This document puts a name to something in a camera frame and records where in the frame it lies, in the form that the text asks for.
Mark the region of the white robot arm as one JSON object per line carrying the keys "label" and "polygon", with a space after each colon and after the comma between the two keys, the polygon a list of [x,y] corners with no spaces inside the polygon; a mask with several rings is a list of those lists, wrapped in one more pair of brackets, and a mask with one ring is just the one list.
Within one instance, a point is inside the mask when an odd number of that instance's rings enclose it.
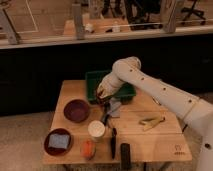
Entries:
{"label": "white robot arm", "polygon": [[202,137],[196,171],[213,171],[213,104],[141,71],[141,61],[132,56],[115,61],[99,83],[96,97],[106,101],[124,83],[148,93]]}

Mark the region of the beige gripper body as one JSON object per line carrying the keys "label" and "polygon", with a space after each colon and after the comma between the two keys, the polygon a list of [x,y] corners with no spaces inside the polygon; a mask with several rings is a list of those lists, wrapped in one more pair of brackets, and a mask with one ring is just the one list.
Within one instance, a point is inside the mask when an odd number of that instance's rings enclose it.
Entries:
{"label": "beige gripper body", "polygon": [[111,87],[104,87],[99,85],[96,89],[96,99],[99,103],[105,103],[113,95],[113,89]]}

